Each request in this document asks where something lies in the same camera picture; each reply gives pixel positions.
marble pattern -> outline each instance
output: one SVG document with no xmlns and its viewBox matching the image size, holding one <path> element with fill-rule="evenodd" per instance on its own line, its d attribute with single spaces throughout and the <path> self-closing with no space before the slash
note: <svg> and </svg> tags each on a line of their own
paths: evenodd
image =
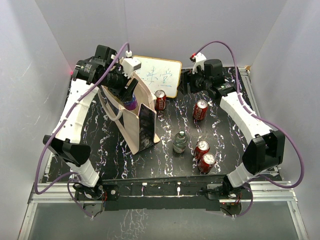
<svg viewBox="0 0 320 240">
<path fill-rule="evenodd" d="M 234 67 L 225 67 L 224 74 L 227 82 L 235 82 Z M 242 81 L 241 87 L 244 100 L 250 104 Z M 200 99 L 208 102 L 208 112 L 203 121 L 197 122 L 193 119 L 193 110 Z M 188 136 L 188 145 L 182 154 L 173 151 L 173 138 L 179 130 L 184 130 Z M 215 154 L 217 160 L 209 174 L 224 175 L 242 162 L 241 156 L 247 146 L 235 122 L 219 108 L 218 101 L 211 100 L 204 92 L 187 95 L 178 92 L 176 98 L 167 98 L 166 109 L 157 114 L 156 133 L 161 139 L 159 143 L 132 155 L 96 95 L 84 122 L 81 142 L 91 147 L 91 163 L 104 180 L 199 175 L 192 156 L 199 139 L 209 142 L 210 152 Z M 43 178 L 43 182 L 52 182 L 69 171 L 66 164 L 54 158 L 48 179 Z"/>
</svg>

coca-cola can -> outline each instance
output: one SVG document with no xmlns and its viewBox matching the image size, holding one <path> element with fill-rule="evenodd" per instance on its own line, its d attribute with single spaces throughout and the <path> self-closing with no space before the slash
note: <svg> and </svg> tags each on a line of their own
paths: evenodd
<svg viewBox="0 0 320 240">
<path fill-rule="evenodd" d="M 200 140 L 196 143 L 193 156 L 197 161 L 199 161 L 204 154 L 209 152 L 209 150 L 209 143 L 206 140 Z"/>
<path fill-rule="evenodd" d="M 162 111 L 166 108 L 167 95 L 163 90 L 157 90 L 154 95 L 156 96 L 155 109 Z"/>
<path fill-rule="evenodd" d="M 199 100 L 196 102 L 193 111 L 193 118 L 197 121 L 201 121 L 205 118 L 208 110 L 208 103 L 205 100 Z"/>
<path fill-rule="evenodd" d="M 198 169 L 201 173 L 208 174 L 215 164 L 216 164 L 215 155 L 213 155 L 211 152 L 207 152 L 203 154 L 203 156 L 201 157 L 198 163 Z"/>
</svg>

white wall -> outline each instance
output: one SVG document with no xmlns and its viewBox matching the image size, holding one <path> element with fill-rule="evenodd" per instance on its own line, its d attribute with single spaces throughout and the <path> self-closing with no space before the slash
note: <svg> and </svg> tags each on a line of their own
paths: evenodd
<svg viewBox="0 0 320 240">
<path fill-rule="evenodd" d="M 33 0 L 2 1 L 0 18 L 0 239 L 15 240 L 71 69 Z"/>
<path fill-rule="evenodd" d="M 295 192 L 311 240 L 320 233 L 319 16 L 318 0 L 288 1 L 251 68 L 261 115 L 287 130 L 305 159 L 305 177 Z M 298 157 L 286 143 L 282 175 L 295 182 L 299 174 Z"/>
<path fill-rule="evenodd" d="M 97 45 L 118 50 L 128 41 L 124 0 L 35 0 L 72 68 Z"/>
<path fill-rule="evenodd" d="M 286 0 L 125 0 L 128 37 L 134 54 L 181 61 L 207 42 L 232 47 L 240 66 L 254 62 Z M 233 61 L 214 44 L 201 51 L 208 59 Z"/>
<path fill-rule="evenodd" d="M 98 44 L 118 50 L 129 39 L 134 55 L 178 60 L 209 41 L 232 46 L 241 66 L 251 65 L 286 0 L 36 0 L 73 68 Z M 232 65 L 216 44 L 203 51 Z"/>
</svg>

white tote bag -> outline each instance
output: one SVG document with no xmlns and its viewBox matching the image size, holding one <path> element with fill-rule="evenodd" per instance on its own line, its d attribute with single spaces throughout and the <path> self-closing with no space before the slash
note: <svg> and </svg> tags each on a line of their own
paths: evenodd
<svg viewBox="0 0 320 240">
<path fill-rule="evenodd" d="M 156 96 L 150 92 L 136 73 L 133 74 L 133 78 L 138 80 L 134 89 L 138 103 L 136 109 L 127 110 L 121 101 L 113 96 L 105 86 L 102 86 L 102 90 L 107 97 L 107 102 L 105 102 L 100 91 L 98 96 L 104 111 L 119 128 L 132 154 L 136 154 L 158 143 L 160 139 L 156 134 Z"/>
</svg>

cable clip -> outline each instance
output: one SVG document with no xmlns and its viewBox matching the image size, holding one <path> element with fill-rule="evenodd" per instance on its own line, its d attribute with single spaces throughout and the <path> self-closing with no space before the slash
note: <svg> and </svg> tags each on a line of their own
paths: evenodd
<svg viewBox="0 0 320 240">
<path fill-rule="evenodd" d="M 132 51 L 125 51 L 125 56 L 127 58 L 131 58 L 132 57 Z"/>
<path fill-rule="evenodd" d="M 192 56 L 190 57 L 190 60 L 191 60 L 191 62 L 195 62 L 196 60 L 195 60 L 195 55 L 196 55 L 196 53 L 194 53 L 194 54 L 192 54 Z"/>
</svg>

